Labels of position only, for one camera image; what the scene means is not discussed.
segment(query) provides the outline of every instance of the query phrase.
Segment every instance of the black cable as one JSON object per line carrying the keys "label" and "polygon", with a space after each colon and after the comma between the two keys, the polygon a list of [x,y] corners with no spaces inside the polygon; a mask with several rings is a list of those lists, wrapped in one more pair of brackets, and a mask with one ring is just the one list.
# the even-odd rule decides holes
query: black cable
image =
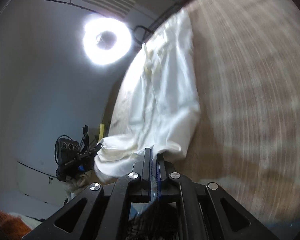
{"label": "black cable", "polygon": [[56,161],[56,164],[59,165],[58,161],[57,161],[57,155],[56,155],[56,150],[57,150],[57,146],[58,146],[58,140],[61,138],[61,137],[68,137],[70,140],[72,140],[69,136],[67,136],[66,134],[63,134],[61,136],[58,137],[58,139],[56,140],[56,143],[54,145],[54,160]]}

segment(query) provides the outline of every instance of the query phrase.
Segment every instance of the white wall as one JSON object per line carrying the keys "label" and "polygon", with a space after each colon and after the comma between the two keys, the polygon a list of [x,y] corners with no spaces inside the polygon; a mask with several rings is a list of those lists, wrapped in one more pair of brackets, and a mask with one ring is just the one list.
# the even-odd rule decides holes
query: white wall
{"label": "white wall", "polygon": [[12,0],[0,15],[0,209],[35,217],[55,211],[20,196],[15,161],[54,175],[56,138],[80,140],[83,125],[99,125],[112,85],[134,56],[94,65],[82,45],[91,17],[44,0]]}

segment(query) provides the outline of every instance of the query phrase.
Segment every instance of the blue component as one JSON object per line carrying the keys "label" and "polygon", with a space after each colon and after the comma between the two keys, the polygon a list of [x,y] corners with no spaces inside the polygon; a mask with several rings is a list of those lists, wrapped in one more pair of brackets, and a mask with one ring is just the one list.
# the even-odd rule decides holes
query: blue component
{"label": "blue component", "polygon": [[84,167],[82,165],[78,166],[78,170],[85,172]]}

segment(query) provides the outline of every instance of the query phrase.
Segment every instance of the yellow object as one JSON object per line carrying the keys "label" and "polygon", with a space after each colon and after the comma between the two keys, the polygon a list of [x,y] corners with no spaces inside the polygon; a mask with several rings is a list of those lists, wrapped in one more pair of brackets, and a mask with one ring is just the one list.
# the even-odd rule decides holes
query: yellow object
{"label": "yellow object", "polygon": [[103,138],[105,133],[105,125],[103,123],[100,124],[100,132],[99,132],[99,141]]}

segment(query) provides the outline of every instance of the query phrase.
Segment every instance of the silver screw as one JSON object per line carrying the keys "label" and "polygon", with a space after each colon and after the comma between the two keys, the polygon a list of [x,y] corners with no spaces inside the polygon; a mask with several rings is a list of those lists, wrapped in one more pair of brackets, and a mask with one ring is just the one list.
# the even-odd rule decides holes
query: silver screw
{"label": "silver screw", "polygon": [[97,191],[98,189],[100,189],[100,184],[99,183],[92,183],[90,184],[90,189],[93,191]]}
{"label": "silver screw", "polygon": [[218,184],[212,182],[212,183],[209,183],[208,187],[209,187],[209,189],[216,190],[218,188]]}
{"label": "silver screw", "polygon": [[177,172],[173,172],[170,174],[170,177],[173,179],[179,179],[180,178],[180,174]]}
{"label": "silver screw", "polygon": [[137,177],[139,177],[139,174],[136,172],[130,172],[128,176],[130,179],[136,179]]}

